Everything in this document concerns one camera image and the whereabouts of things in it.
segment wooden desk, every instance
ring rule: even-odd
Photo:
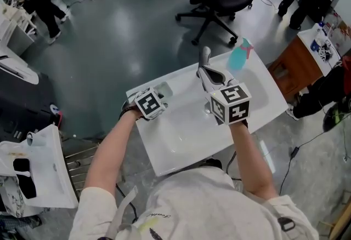
[[[309,47],[313,38],[312,29],[300,32],[268,68],[285,100],[293,98],[303,88],[326,76],[340,59],[333,47],[332,57],[328,62],[323,62],[318,53]]]

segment cable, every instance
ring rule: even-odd
[[[262,1],[264,4],[268,5],[268,6],[273,6],[275,11],[277,10],[277,7],[275,7],[275,5],[274,5],[274,3],[273,3],[272,1],[270,1],[270,0],[261,0],[261,1]]]
[[[126,195],[123,193],[123,191],[120,189],[120,187],[118,186],[118,184],[116,184],[116,188],[117,190],[120,192],[120,194],[123,196],[123,198],[126,197]],[[132,223],[135,223],[138,220],[138,215],[137,215],[137,210],[135,208],[135,206],[132,204],[132,202],[129,203],[129,205],[132,207],[133,212],[134,212],[134,219],[132,221]]]
[[[348,118],[350,115],[351,115],[351,113],[350,113],[348,116],[344,117],[342,120],[340,120],[335,126],[337,126],[339,123],[341,123],[344,119]],[[344,132],[344,147],[345,147],[345,151],[346,151],[346,155],[347,155],[347,149],[346,149],[346,144],[345,144],[345,130],[344,130],[344,129],[343,129],[343,132]],[[285,174],[285,177],[284,177],[284,179],[283,179],[283,182],[281,183],[279,195],[281,195],[281,191],[282,191],[282,188],[283,188],[283,184],[284,184],[284,182],[285,182],[285,180],[286,180],[286,177],[287,177],[287,175],[288,175],[288,173],[289,173],[289,171],[290,171],[290,164],[291,164],[291,161],[295,158],[295,156],[296,156],[296,154],[298,153],[298,151],[300,150],[300,148],[301,148],[302,146],[308,144],[309,142],[312,142],[314,139],[318,138],[319,136],[323,135],[324,133],[326,133],[326,132],[322,132],[322,133],[320,133],[319,135],[317,135],[316,137],[314,137],[313,139],[309,140],[308,142],[305,142],[304,144],[302,144],[302,145],[297,146],[297,147],[294,148],[294,150],[293,150],[292,153],[290,154],[289,165],[288,165],[288,168],[287,168],[287,172],[286,172],[286,174]]]
[[[347,160],[347,159],[351,159],[351,157],[349,157],[348,154],[347,154],[346,139],[345,139],[345,126],[344,126],[344,128],[342,129],[342,133],[343,133],[343,135],[344,135],[345,159],[346,159],[346,160]]]
[[[233,160],[234,160],[234,158],[236,157],[236,151],[234,151],[234,154],[233,154],[233,156],[231,157],[231,159],[230,159],[230,161],[228,162],[228,165],[227,165],[227,167],[226,167],[226,169],[225,169],[225,173],[227,174],[227,175],[229,175],[228,174],[228,170],[229,170],[229,166],[231,165],[231,163],[233,162]],[[233,181],[241,181],[241,179],[237,179],[237,178],[231,178]]]

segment box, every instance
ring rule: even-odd
[[[223,123],[230,125],[250,115],[251,94],[243,83],[209,93],[211,112]]]
[[[145,119],[154,119],[159,116],[166,107],[161,102],[160,98],[158,97],[157,92],[150,87],[143,92],[139,92],[135,96],[135,103],[137,104],[138,108],[142,112]]]

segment sneaker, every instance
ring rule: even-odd
[[[301,30],[301,25],[300,26],[296,26],[296,25],[293,25],[293,24],[289,24],[289,28],[299,31],[299,30]]]
[[[287,13],[287,9],[284,8],[283,2],[281,2],[278,6],[278,15],[283,17]]]
[[[67,20],[67,18],[68,18],[68,16],[67,15],[65,15],[62,19],[60,19],[60,21],[61,21],[61,24],[63,24],[66,20]]]
[[[56,41],[56,39],[59,38],[60,35],[61,35],[61,32],[59,32],[56,36],[50,38],[49,39],[49,45],[53,44]]]
[[[350,103],[343,101],[334,104],[324,115],[323,119],[323,131],[328,132],[339,124],[345,116],[348,116],[351,112]]]
[[[295,117],[294,113],[293,113],[293,109],[294,106],[287,104],[288,105],[288,109],[285,111],[287,115],[289,115],[290,117],[292,117],[294,120],[298,121],[299,119],[297,117]]]

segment white sink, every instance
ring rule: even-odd
[[[212,65],[226,66],[231,52],[210,60]],[[127,92],[134,92],[167,82],[173,96],[168,108],[153,121],[137,121],[140,136],[157,176],[169,174],[194,164],[233,143],[229,127],[218,125],[214,115],[205,108],[206,92],[196,77],[197,64],[170,73]],[[274,80],[254,51],[243,69],[234,74],[248,87],[251,133],[287,109],[287,104]]]

